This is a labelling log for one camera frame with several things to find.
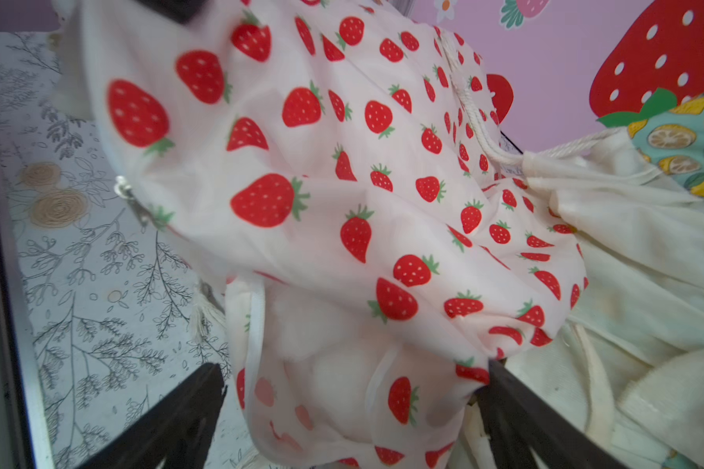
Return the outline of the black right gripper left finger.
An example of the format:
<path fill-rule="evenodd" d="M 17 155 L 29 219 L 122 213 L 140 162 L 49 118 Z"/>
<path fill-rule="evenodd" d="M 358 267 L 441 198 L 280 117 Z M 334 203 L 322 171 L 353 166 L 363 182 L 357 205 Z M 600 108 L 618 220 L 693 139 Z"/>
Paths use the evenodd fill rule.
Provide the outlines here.
<path fill-rule="evenodd" d="M 220 365 L 204 363 L 82 466 L 203 468 L 225 397 Z"/>

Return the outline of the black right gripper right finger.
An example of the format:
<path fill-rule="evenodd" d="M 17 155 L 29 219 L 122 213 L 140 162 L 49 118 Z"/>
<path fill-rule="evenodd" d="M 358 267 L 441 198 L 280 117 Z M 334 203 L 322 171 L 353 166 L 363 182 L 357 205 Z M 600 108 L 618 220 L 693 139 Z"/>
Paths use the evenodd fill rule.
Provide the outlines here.
<path fill-rule="evenodd" d="M 621 468 L 623 464 L 491 360 L 489 384 L 474 393 L 496 467 Z"/>

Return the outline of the yellow lemon print pillow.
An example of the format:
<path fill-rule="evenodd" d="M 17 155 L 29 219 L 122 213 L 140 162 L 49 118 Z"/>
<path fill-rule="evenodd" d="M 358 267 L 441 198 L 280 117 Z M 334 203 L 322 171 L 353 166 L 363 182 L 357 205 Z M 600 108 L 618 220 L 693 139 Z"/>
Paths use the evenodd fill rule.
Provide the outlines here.
<path fill-rule="evenodd" d="M 504 367 L 621 468 L 704 468 L 704 94 L 518 165 L 577 231 L 590 286 Z M 461 468 L 497 468 L 474 397 Z"/>

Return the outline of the red strawberry print pillow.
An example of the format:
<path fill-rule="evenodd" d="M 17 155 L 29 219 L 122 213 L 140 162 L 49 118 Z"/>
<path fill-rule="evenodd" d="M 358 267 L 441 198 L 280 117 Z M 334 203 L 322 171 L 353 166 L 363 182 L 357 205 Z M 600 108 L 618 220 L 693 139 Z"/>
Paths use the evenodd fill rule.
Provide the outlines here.
<path fill-rule="evenodd" d="M 62 106 L 212 289 L 254 447 L 446 467 L 488 363 L 549 344 L 588 284 L 504 174 L 479 54 L 371 1 L 58 9 Z"/>

